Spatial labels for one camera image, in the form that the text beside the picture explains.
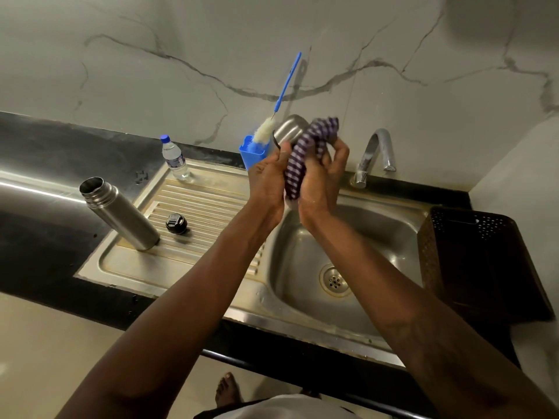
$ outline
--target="forearm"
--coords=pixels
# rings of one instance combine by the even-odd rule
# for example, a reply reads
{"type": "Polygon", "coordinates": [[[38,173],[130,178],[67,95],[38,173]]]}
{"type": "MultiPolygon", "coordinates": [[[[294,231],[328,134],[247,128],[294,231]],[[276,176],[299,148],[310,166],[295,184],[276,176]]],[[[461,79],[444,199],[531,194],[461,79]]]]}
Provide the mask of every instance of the forearm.
{"type": "Polygon", "coordinates": [[[143,403],[130,401],[149,400],[156,407],[154,414],[166,413],[162,404],[171,407],[269,228],[266,209],[249,202],[192,269],[117,340],[60,416],[71,411],[68,408],[73,402],[87,404],[83,402],[84,392],[89,398],[93,392],[99,397],[124,400],[134,408],[143,403]]]}
{"type": "Polygon", "coordinates": [[[505,409],[511,402],[533,411],[541,407],[542,412],[555,412],[522,372],[448,306],[368,246],[350,226],[329,214],[314,224],[311,233],[442,413],[474,417],[487,409],[505,409]]]}

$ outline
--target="person's right hand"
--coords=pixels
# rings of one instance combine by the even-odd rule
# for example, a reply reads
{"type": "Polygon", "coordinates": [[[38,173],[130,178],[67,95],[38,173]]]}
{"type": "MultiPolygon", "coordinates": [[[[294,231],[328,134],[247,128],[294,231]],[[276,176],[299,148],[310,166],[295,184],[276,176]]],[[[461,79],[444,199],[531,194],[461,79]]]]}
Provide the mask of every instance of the person's right hand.
{"type": "Polygon", "coordinates": [[[339,138],[336,138],[333,147],[336,151],[334,160],[331,160],[330,154],[326,151],[321,162],[316,158],[315,147],[309,147],[307,150],[305,158],[307,172],[301,183],[299,198],[299,217],[307,229],[314,225],[315,219],[324,213],[329,214],[336,207],[340,179],[346,170],[349,147],[339,138]]]}

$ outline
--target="black granite counter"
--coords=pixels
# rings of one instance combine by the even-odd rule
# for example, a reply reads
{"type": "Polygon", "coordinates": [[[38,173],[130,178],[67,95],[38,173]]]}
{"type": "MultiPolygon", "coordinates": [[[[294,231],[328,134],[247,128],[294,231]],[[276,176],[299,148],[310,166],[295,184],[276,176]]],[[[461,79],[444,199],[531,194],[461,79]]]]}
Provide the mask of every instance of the black granite counter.
{"type": "MultiPolygon", "coordinates": [[[[180,146],[185,157],[243,167],[237,153],[180,146]]],[[[0,291],[125,330],[153,299],[73,277],[109,231],[77,188],[102,176],[134,199],[162,163],[155,139],[0,113],[0,291]]],[[[471,208],[462,191],[377,177],[368,188],[471,208]]],[[[507,330],[486,334],[516,362],[507,330]]],[[[244,324],[222,320],[202,354],[395,416],[437,417],[404,370],[244,324]]]]}

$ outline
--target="water bottle label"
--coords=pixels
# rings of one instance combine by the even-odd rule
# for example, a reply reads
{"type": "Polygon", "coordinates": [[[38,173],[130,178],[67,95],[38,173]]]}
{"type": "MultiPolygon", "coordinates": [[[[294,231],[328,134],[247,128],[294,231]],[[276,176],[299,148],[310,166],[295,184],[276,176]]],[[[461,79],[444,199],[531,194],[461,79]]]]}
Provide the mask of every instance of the water bottle label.
{"type": "Polygon", "coordinates": [[[170,168],[180,168],[185,165],[185,158],[181,154],[176,159],[167,160],[167,164],[170,168]]]}

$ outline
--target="faucet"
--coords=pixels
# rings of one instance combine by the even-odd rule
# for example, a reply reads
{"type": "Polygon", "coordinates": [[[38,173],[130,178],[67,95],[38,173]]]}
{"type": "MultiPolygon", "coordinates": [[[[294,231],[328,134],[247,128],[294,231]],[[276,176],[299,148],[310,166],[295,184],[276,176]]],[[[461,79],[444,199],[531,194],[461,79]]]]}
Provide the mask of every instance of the faucet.
{"type": "Polygon", "coordinates": [[[363,153],[359,166],[357,166],[357,171],[349,182],[353,187],[362,189],[367,186],[367,171],[369,170],[371,160],[373,160],[376,156],[379,147],[382,154],[384,170],[387,172],[396,171],[396,162],[394,160],[390,134],[386,129],[377,129],[369,139],[367,148],[365,148],[365,153],[363,153]]]}

